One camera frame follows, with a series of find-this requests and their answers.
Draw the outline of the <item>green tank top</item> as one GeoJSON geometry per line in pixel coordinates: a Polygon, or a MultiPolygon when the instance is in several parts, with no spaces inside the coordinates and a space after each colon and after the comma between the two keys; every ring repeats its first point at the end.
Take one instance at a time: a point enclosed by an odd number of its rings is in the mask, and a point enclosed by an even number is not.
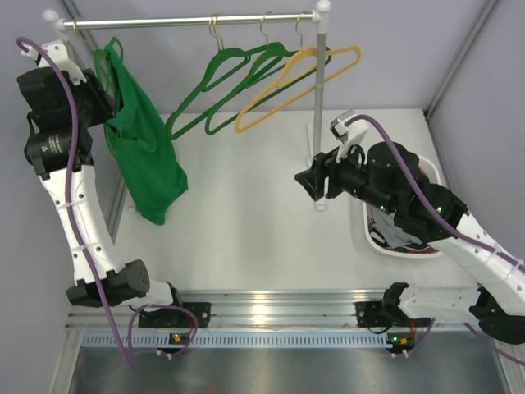
{"type": "Polygon", "coordinates": [[[116,67],[116,115],[103,125],[136,210],[151,223],[165,223],[168,209],[188,188],[188,178],[167,138],[165,124],[149,96],[126,68],[116,67]]]}

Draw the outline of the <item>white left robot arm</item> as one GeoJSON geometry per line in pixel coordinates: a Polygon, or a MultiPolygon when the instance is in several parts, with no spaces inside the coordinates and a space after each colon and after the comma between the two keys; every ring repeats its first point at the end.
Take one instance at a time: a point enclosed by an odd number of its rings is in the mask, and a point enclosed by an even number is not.
{"type": "Polygon", "coordinates": [[[72,305],[98,308],[158,304],[168,326],[185,318],[185,306],[169,282],[150,278],[145,263],[126,262],[116,251],[99,204],[91,148],[91,126],[114,117],[109,96],[90,69],[71,88],[70,105],[59,77],[49,68],[27,71],[17,84],[30,106],[30,135],[24,155],[52,199],[69,245],[74,284],[66,291],[72,305]]]}

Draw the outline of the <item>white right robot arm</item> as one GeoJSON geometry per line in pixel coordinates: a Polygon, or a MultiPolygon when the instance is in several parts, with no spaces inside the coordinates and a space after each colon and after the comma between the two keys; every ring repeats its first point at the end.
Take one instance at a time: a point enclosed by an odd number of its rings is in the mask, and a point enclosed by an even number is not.
{"type": "Polygon", "coordinates": [[[416,175],[420,159],[403,145],[354,144],[317,154],[295,174],[309,197],[334,199],[347,193],[384,213],[394,228],[454,260],[476,281],[473,287],[421,287],[395,282],[381,312],[392,326],[409,320],[448,320],[477,325],[511,345],[524,343],[524,266],[491,239],[467,205],[446,187],[416,175]]]}

